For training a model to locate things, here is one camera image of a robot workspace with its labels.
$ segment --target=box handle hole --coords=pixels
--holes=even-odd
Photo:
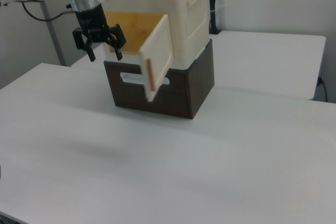
[[[142,74],[121,72],[120,77],[122,78],[122,81],[125,82],[125,83],[144,85]],[[170,80],[167,77],[165,77],[163,79],[162,84],[163,85],[169,85]]]

